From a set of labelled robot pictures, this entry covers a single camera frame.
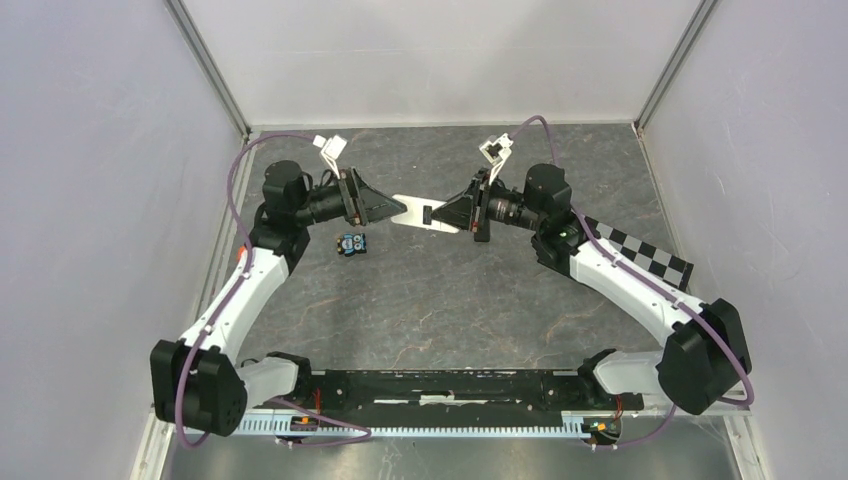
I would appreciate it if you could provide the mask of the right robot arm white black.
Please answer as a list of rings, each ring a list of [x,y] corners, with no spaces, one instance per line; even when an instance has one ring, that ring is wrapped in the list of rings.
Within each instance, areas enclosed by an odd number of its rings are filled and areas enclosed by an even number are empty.
[[[654,352],[611,350],[592,357],[577,382],[580,400],[602,408],[617,394],[662,395],[692,415],[715,403],[748,407],[755,400],[752,365],[738,310],[674,288],[618,252],[571,203],[562,168],[536,164],[522,190],[490,170],[433,209],[433,220],[489,238],[492,222],[532,231],[542,266],[603,295],[657,341]]]

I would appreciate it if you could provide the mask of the red white remote control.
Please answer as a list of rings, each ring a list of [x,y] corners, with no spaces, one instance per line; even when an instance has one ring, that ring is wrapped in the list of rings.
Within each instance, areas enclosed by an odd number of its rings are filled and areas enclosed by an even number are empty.
[[[433,219],[433,212],[443,206],[445,201],[403,194],[394,194],[392,198],[406,207],[404,213],[391,218],[392,223],[443,233],[459,232],[458,228]]]

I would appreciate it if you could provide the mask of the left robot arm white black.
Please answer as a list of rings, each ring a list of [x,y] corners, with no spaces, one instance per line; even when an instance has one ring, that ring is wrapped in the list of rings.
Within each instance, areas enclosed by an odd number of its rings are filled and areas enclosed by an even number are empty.
[[[308,359],[272,353],[240,367],[247,334],[302,259],[310,226],[335,219],[366,226],[407,211],[354,168],[314,185],[291,160],[266,169],[262,194],[245,250],[222,291],[180,339],[161,340],[151,351],[153,408],[161,421],[228,436],[247,410],[277,397],[290,407],[306,405],[314,394]]]

